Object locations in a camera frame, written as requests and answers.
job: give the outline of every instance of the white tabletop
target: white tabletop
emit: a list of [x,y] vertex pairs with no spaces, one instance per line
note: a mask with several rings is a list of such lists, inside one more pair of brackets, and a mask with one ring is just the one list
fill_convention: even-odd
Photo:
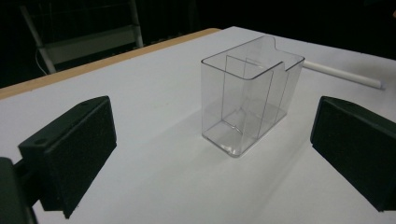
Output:
[[313,148],[322,95],[396,121],[396,62],[276,37],[308,61],[381,79],[384,90],[303,69],[289,114],[243,157],[201,136],[201,60],[263,35],[237,27],[0,101],[0,156],[79,102],[111,99],[118,146],[70,219],[34,206],[40,224],[396,223]]

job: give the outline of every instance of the clear plastic container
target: clear plastic container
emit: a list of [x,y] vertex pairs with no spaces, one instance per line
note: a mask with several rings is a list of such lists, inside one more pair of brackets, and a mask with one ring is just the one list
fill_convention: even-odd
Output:
[[203,137],[241,156],[286,116],[303,63],[267,35],[203,59]]

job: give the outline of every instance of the wooden table edge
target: wooden table edge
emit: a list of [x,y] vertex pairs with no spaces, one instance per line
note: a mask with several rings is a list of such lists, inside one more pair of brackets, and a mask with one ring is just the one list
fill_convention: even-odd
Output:
[[106,66],[109,66],[113,63],[119,63],[143,54],[147,54],[150,53],[152,51],[156,51],[159,49],[165,49],[189,40],[193,40],[195,38],[201,37],[201,36],[205,36],[205,35],[210,35],[213,34],[215,32],[219,31],[219,29],[217,28],[208,28],[202,31],[198,31],[192,34],[188,34],[188,35],[183,35],[180,37],[176,37],[170,40],[166,40],[157,44],[153,44],[147,47],[144,47],[142,49],[135,49],[135,50],[131,50],[119,55],[115,55],[113,57],[109,57],[109,58],[105,58],[103,60],[99,60],[93,63],[87,63],[87,64],[83,64],[81,66],[77,66],[68,70],[64,70],[62,72],[59,73],[55,73],[55,74],[51,74],[49,76],[45,76],[45,77],[39,77],[39,78],[35,78],[32,80],[28,80],[22,83],[18,83],[9,87],[4,87],[3,89],[0,89],[0,100],[1,99],[5,99],[8,98],[10,96],[13,95],[17,95],[23,92],[27,92],[27,91],[32,91],[34,89],[38,89],[44,86],[48,86],[50,84],[59,82],[59,81],[63,81],[66,80],[70,77],[76,77],[88,72],[91,72],[93,70],[99,69],[99,68],[103,68]]

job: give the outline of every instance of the black rectangular block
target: black rectangular block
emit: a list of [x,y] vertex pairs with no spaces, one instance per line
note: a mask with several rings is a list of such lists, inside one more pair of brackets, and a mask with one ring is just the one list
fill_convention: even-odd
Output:
[[313,148],[378,211],[396,209],[396,124],[348,101],[323,96]]
[[29,170],[38,172],[46,211],[69,218],[116,147],[107,96],[82,102],[19,145]]

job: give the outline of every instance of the dark background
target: dark background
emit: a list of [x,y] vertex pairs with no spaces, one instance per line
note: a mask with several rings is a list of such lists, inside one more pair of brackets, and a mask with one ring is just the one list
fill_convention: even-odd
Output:
[[[6,0],[1,3],[0,88],[43,76],[35,41],[21,15],[26,5],[44,44],[132,23],[128,0]],[[206,28],[239,26],[396,60],[395,0],[136,0],[145,45]],[[134,49],[107,50],[63,70]],[[39,54],[37,59],[44,63]]]

